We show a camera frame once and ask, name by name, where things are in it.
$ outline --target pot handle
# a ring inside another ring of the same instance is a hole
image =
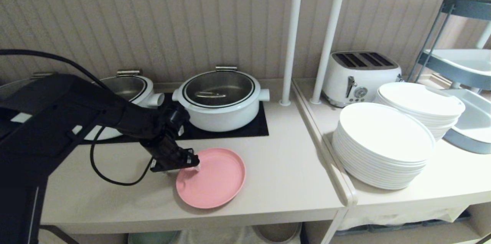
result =
[[[153,94],[148,98],[147,105],[152,107],[158,107],[163,103],[165,99],[164,94]]]
[[[179,89],[172,93],[172,101],[179,101]]]
[[[259,91],[259,101],[269,101],[270,100],[270,90],[262,89]]]

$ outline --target toaster knob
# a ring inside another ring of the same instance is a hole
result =
[[[364,87],[357,88],[354,91],[354,97],[362,98],[367,94],[367,92],[368,92],[367,88],[364,88]]]

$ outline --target toaster lever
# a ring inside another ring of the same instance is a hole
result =
[[[346,98],[349,97],[349,93],[353,87],[356,87],[358,84],[354,81],[353,76],[348,76],[348,87],[346,88]]]

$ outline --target pink plate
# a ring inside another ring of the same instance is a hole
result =
[[[177,193],[188,205],[211,209],[226,204],[237,195],[246,178],[241,157],[226,148],[198,152],[200,171],[193,167],[179,171]]]

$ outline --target white pole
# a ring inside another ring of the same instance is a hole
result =
[[[319,99],[321,97],[321,89],[324,83],[324,77],[326,76],[326,70],[328,68],[329,56],[331,54],[331,48],[333,47],[334,33],[336,32],[336,25],[339,18],[339,12],[341,11],[342,2],[343,0],[333,0],[333,6],[329,15],[328,29],[326,30],[326,37],[322,48],[319,70],[317,71],[314,94],[310,99],[310,102],[313,104],[320,104]]]
[[[488,22],[488,25],[484,29],[483,34],[479,38],[479,41],[477,41],[476,48],[478,49],[484,48],[490,36],[491,36],[491,21]]]
[[[290,85],[292,82],[293,57],[295,56],[295,41],[297,39],[300,1],[301,0],[292,0],[290,9],[290,25],[288,30],[288,43],[286,46],[285,74],[283,78],[283,95],[279,101],[282,106],[288,106],[290,104]]]

